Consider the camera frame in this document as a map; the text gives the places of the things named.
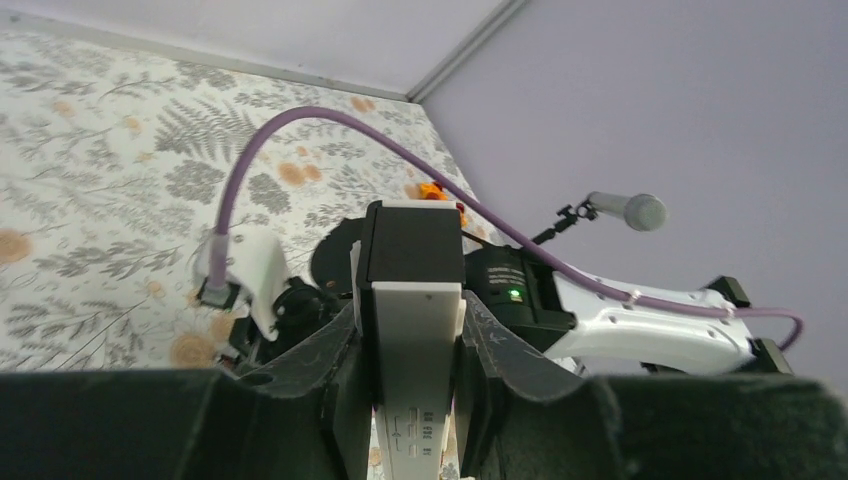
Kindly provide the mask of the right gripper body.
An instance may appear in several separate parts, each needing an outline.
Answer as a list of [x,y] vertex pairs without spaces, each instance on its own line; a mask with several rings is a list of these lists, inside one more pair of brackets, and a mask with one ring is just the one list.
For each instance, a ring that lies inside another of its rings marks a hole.
[[272,307],[277,339],[265,339],[250,314],[237,318],[228,339],[228,367],[259,368],[269,363],[327,325],[351,298],[350,293],[339,297],[301,278],[290,278]]

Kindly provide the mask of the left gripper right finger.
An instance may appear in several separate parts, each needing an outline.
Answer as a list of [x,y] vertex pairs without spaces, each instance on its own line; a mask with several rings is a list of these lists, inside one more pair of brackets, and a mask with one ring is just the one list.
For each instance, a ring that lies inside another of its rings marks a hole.
[[777,373],[595,376],[561,368],[472,292],[455,373],[476,479],[843,479],[847,406]]

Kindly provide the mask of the white remote control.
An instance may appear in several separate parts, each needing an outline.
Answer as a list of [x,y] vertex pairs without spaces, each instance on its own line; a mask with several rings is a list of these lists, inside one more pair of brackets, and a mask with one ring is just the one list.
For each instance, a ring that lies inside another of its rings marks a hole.
[[466,309],[459,209],[433,200],[370,204],[351,270],[383,475],[437,479]]

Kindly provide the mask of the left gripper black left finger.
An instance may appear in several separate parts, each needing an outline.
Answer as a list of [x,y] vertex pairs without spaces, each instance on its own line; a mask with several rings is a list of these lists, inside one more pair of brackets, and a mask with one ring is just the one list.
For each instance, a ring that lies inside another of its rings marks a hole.
[[274,361],[1,378],[5,479],[363,479],[371,400],[354,310]]

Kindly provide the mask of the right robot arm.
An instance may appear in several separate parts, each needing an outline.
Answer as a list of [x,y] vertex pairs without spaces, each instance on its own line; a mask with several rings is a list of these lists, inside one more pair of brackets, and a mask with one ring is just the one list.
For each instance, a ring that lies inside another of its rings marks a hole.
[[[364,219],[343,219],[312,253],[310,269],[317,289],[337,299],[353,292],[350,252],[361,239]],[[717,373],[731,367],[752,371],[783,371],[783,353],[800,337],[804,322],[781,309],[751,308],[738,282],[719,277],[697,292],[654,289],[613,281],[606,287],[584,288],[575,275],[598,285],[610,279],[589,278],[572,269],[563,275],[532,252],[492,244],[462,231],[478,245],[465,255],[465,288],[471,290],[504,325],[549,358],[605,356],[639,361],[644,368]],[[229,281],[254,301],[260,335],[272,333],[272,300],[290,288],[290,272],[282,244],[267,228],[232,227],[227,258]],[[627,301],[608,290],[628,294]],[[659,298],[672,310],[656,309],[643,300]],[[744,318],[789,317],[794,325],[786,339],[757,339]]]

